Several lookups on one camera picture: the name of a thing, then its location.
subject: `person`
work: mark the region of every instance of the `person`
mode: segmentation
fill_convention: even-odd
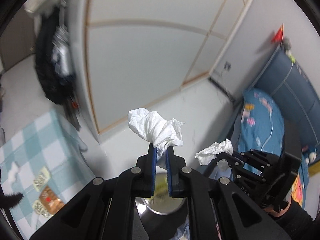
[[[288,203],[288,206],[280,213],[273,211],[272,207],[264,210],[287,232],[292,240],[320,239],[320,213],[317,214],[315,220],[312,220],[312,217],[291,197]]]

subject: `grey door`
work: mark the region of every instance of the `grey door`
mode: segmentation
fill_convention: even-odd
[[[4,71],[34,53],[35,42],[33,19],[21,7],[0,37],[0,55]]]

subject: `blue pillow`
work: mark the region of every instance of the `blue pillow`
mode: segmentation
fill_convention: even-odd
[[[243,93],[244,109],[238,152],[255,149],[281,155],[284,136],[284,120],[279,107],[267,93],[259,89]],[[256,174],[260,172],[245,164],[244,168]]]

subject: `black sleeve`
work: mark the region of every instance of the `black sleeve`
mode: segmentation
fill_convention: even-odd
[[[287,232],[292,240],[316,239],[314,238],[316,231],[317,237],[320,237],[318,234],[320,227],[318,221],[312,221],[312,217],[294,200],[291,201],[287,212],[279,218],[274,218],[274,220]]]

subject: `wall outlet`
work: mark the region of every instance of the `wall outlet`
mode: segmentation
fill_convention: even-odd
[[[226,72],[230,71],[231,69],[231,64],[229,62],[226,61],[226,63],[224,64],[224,70]]]

